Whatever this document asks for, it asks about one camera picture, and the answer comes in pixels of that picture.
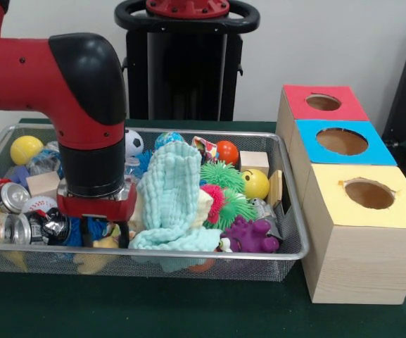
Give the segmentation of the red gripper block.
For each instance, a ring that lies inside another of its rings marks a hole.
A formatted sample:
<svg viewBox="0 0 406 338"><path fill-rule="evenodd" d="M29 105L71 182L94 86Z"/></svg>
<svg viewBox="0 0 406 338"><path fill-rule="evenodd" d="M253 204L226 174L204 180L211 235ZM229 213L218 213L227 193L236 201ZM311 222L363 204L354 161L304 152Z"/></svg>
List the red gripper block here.
<svg viewBox="0 0 406 338"><path fill-rule="evenodd" d="M64 215L80 218L80 234L83 247L92 247L92 236L88 228L88 218L106 218L111 222L119 222L119 247L129 246L129 227L137 201L137 187L134 183L125 182L121 190L105 197L83 197L70 193L66 182L60 182L56 201L60 212Z"/></svg>

